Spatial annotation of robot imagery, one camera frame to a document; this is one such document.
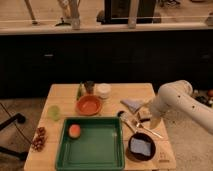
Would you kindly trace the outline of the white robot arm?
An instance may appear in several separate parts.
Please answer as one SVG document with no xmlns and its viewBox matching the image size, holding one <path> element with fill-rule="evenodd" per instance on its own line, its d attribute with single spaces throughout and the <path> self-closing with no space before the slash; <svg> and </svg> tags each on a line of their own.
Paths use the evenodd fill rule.
<svg viewBox="0 0 213 171">
<path fill-rule="evenodd" d="M 161 85 L 157 95 L 149 103 L 152 114 L 150 128 L 156 128 L 169 109 L 176 109 L 187 114 L 213 135 L 213 109 L 192 98 L 192 93 L 193 87 L 186 80 Z"/>
</svg>

